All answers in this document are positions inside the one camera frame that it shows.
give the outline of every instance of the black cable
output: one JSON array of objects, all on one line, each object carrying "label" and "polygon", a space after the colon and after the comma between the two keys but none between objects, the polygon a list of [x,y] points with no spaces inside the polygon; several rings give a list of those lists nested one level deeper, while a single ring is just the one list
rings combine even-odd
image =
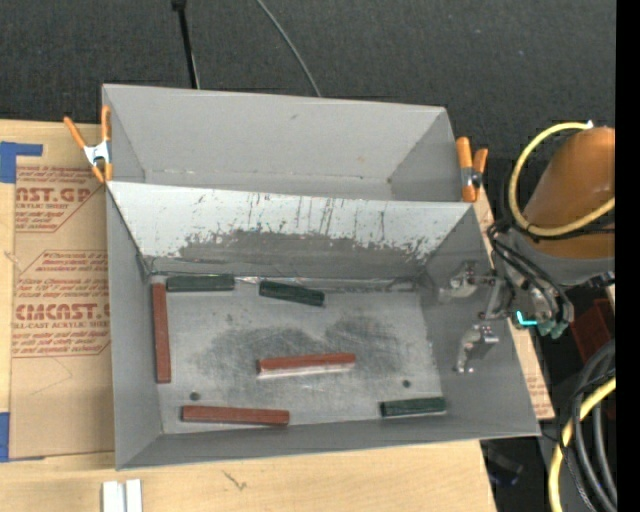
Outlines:
[{"label": "black cable", "polygon": [[184,53],[187,57],[187,67],[189,68],[189,81],[192,89],[200,89],[200,79],[196,70],[196,60],[191,49],[191,39],[189,38],[189,26],[187,25],[187,16],[185,9],[187,0],[171,0],[171,7],[178,13],[180,20],[180,31],[182,32],[182,42],[184,44]]},{"label": "black cable", "polygon": [[[607,382],[613,375],[615,375],[615,369],[612,369],[607,371],[604,374],[597,375],[595,378],[592,377],[594,374],[596,374],[596,370],[600,367],[601,363],[603,361],[609,361],[609,357],[612,354],[615,354],[615,339],[612,339],[607,344],[600,347],[600,349],[598,349],[598,351],[589,358],[585,366],[580,371],[578,382],[576,385],[576,390],[573,392],[573,394],[569,397],[569,400],[567,401],[569,408],[571,408],[573,401],[577,397],[581,397],[587,393],[593,392],[595,389],[597,389],[602,384]],[[569,418],[571,418],[572,412],[573,411],[570,409],[568,414]],[[557,418],[556,420],[556,437],[559,439],[558,446],[560,447],[560,451],[562,452],[563,461],[567,466],[567,469],[569,470],[569,474],[571,475],[571,479],[573,480],[576,491],[580,495],[580,498],[582,499],[585,506],[591,512],[598,512],[595,506],[593,505],[593,503],[591,502],[591,500],[589,499],[589,496],[587,494],[587,491],[583,483],[582,476],[579,472],[579,468],[576,467],[576,461],[574,461],[574,457],[573,457],[575,452],[575,449],[574,449],[575,445],[568,446],[568,445],[565,445],[564,442],[562,442],[562,439],[563,439],[562,426],[565,423],[566,423],[566,420],[562,421],[560,417]]]},{"label": "black cable", "polygon": [[558,439],[555,436],[552,436],[551,434],[547,434],[546,432],[541,432],[542,437],[546,437],[549,441],[553,441],[554,444],[558,443]]},{"label": "black cable", "polygon": [[542,274],[541,276],[542,279],[547,281],[549,285],[556,291],[556,293],[558,293],[558,295],[564,301],[565,308],[571,308],[571,301],[569,300],[567,295],[564,293],[564,291],[551,279],[551,277],[545,272],[543,272],[539,267],[534,265],[527,258],[525,258],[523,255],[519,254],[517,251],[514,251],[511,247],[497,240],[495,236],[497,232],[498,232],[498,227],[496,223],[494,223],[487,229],[487,236],[489,237],[489,242],[491,243],[491,246],[493,247],[495,254],[500,256],[500,258],[502,258],[503,261],[511,265],[511,267],[513,267],[517,272],[522,274],[523,277],[525,277],[528,281],[530,281],[536,288],[538,288],[540,292],[543,294],[543,296],[545,297],[547,304],[552,310],[554,309],[554,306],[556,304],[554,304],[552,302],[552,299],[548,297],[546,293],[544,293],[543,290],[545,289],[545,287],[543,287],[542,284],[540,283],[538,276],[536,276],[530,270],[527,270],[525,266],[528,266],[535,272]]},{"label": "black cable", "polygon": [[304,63],[304,60],[302,60],[302,57],[298,53],[298,50],[296,50],[296,47],[291,42],[291,39],[289,39],[289,36],[287,35],[287,33],[280,26],[280,23],[278,23],[278,20],[276,19],[276,17],[273,14],[271,14],[271,11],[267,8],[267,6],[264,4],[262,0],[256,0],[256,3],[260,6],[260,8],[264,11],[267,17],[271,20],[271,23],[273,23],[273,25],[276,27],[276,30],[280,32],[280,35],[282,36],[282,39],[284,39],[284,42],[287,43],[287,46],[289,46],[289,49],[293,52],[293,55],[298,60],[298,64],[300,64],[300,67],[302,68],[302,71],[307,77],[307,80],[309,80],[311,87],[313,87],[313,90],[315,91],[316,96],[318,96],[319,98],[322,98],[320,89],[318,89],[318,86],[316,85],[315,80],[313,79],[313,77],[311,76],[311,73],[307,69],[307,65]]},{"label": "black cable", "polygon": [[602,404],[598,403],[593,408],[593,437],[596,448],[596,460],[598,461],[598,467],[602,473],[604,486],[606,491],[611,496],[611,501],[617,507],[618,506],[618,490],[616,483],[613,480],[611,474],[611,468],[609,467],[609,461],[607,459],[607,453],[604,448],[604,429],[602,425]]},{"label": "black cable", "polygon": [[[605,345],[609,347],[606,351],[598,352],[597,358],[591,358],[591,360],[595,361],[588,368],[585,366],[584,372],[581,372],[581,378],[578,382],[578,386],[584,383],[592,374],[598,373],[600,368],[608,368],[611,362],[613,361],[613,348],[615,348],[614,344]],[[610,497],[603,490],[603,486],[600,483],[595,470],[593,469],[593,465],[591,464],[590,457],[587,453],[587,449],[584,444],[584,436],[582,433],[582,422],[580,421],[580,407],[582,405],[582,399],[585,395],[584,391],[579,391],[576,393],[576,396],[572,401],[572,420],[574,423],[574,449],[578,454],[578,459],[580,461],[581,469],[586,476],[587,482],[591,486],[594,491],[596,497],[600,504],[604,507],[607,512],[615,512],[616,506],[612,503]]]},{"label": "black cable", "polygon": [[508,184],[507,178],[511,177],[511,174],[512,173],[502,173],[499,183],[500,188],[498,189],[498,213],[500,215],[497,220],[506,226],[512,226],[515,224],[513,222],[513,214],[511,213],[511,210],[507,208],[507,202],[505,201],[505,193],[507,192]]},{"label": "black cable", "polygon": [[615,234],[616,232],[615,228],[600,228],[596,226],[579,228],[562,235],[534,235],[533,233],[531,233],[531,231],[529,231],[533,227],[535,227],[533,224],[529,224],[526,228],[518,226],[517,224],[513,225],[514,229],[518,230],[520,233],[527,235],[534,242],[538,242],[539,240],[568,240],[570,238],[577,238],[579,236],[608,235]]}]

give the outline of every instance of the wooden table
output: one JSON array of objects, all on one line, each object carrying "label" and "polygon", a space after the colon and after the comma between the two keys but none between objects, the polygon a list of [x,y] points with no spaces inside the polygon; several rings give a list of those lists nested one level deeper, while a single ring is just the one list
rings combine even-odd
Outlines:
[{"label": "wooden table", "polygon": [[[97,126],[84,126],[87,130]],[[62,123],[0,121],[0,140],[61,137]],[[0,184],[0,412],[8,410],[14,187]],[[484,191],[474,205],[492,221]],[[512,329],[539,419],[553,408],[528,331]],[[495,511],[478,441],[116,472],[112,452],[0,464],[0,510],[100,510],[101,483],[141,479],[145,512]]]}]

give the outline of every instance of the blue tape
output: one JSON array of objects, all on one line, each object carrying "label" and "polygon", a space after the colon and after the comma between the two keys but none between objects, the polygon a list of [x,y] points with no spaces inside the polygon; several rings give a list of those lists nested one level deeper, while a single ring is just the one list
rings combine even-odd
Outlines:
[{"label": "blue tape", "polygon": [[18,156],[42,156],[42,144],[0,142],[0,183],[16,182]]},{"label": "blue tape", "polygon": [[0,412],[0,462],[9,461],[9,413]]}]

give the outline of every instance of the yellow cable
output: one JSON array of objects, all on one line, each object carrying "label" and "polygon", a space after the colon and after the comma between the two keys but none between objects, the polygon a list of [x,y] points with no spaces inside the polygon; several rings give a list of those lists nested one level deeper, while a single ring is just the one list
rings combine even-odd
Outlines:
[{"label": "yellow cable", "polygon": [[546,139],[549,135],[554,133],[563,131],[563,130],[588,130],[593,128],[593,124],[591,122],[588,123],[559,123],[550,128],[547,128],[542,133],[538,134],[529,145],[524,148],[524,151],[521,153],[518,158],[515,167],[513,168],[513,173],[511,174],[511,180],[509,181],[509,208],[511,209],[511,213],[515,218],[518,225],[526,230],[527,232],[538,235],[538,236],[559,236],[567,233],[571,233],[577,229],[580,229],[593,220],[601,217],[605,213],[611,211],[615,206],[615,197],[609,199],[606,203],[600,206],[598,209],[592,211],[591,213],[585,215],[581,219],[577,219],[573,222],[569,222],[564,226],[558,226],[555,228],[542,228],[540,226],[536,226],[531,224],[527,219],[524,218],[522,212],[520,211],[520,207],[518,206],[517,199],[517,186],[518,179],[520,177],[520,172],[522,171],[522,167],[524,166],[525,161],[529,158],[531,152]]},{"label": "yellow cable", "polygon": [[[580,407],[580,421],[582,421],[593,409],[597,403],[601,402],[607,395],[616,389],[616,378],[608,380],[605,384],[596,389],[589,398],[587,398]],[[562,442],[564,446],[569,444],[573,436],[573,423],[571,420],[567,422],[562,430]],[[562,450],[560,444],[556,444],[549,465],[549,504],[552,512],[562,512],[562,503],[560,502],[560,467],[562,465]]]}]

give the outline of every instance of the orange clamp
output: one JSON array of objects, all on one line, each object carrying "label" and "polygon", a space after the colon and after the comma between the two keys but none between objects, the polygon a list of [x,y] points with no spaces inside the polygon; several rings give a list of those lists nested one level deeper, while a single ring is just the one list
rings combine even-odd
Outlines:
[{"label": "orange clamp", "polygon": [[475,203],[478,199],[478,185],[474,179],[484,173],[489,150],[487,148],[479,149],[472,156],[469,139],[459,137],[456,139],[456,151],[462,176],[462,200],[465,203]]},{"label": "orange clamp", "polygon": [[[102,142],[97,146],[88,146],[84,137],[78,130],[78,127],[74,124],[70,117],[65,116],[62,121],[69,128],[73,140],[80,149],[85,152],[89,163],[91,164],[91,170],[94,176],[100,183],[111,181],[113,178],[113,164],[111,163],[111,109],[108,105],[102,106],[102,112],[100,115],[101,135]],[[97,165],[97,161],[102,160],[104,162],[103,169]]]}]

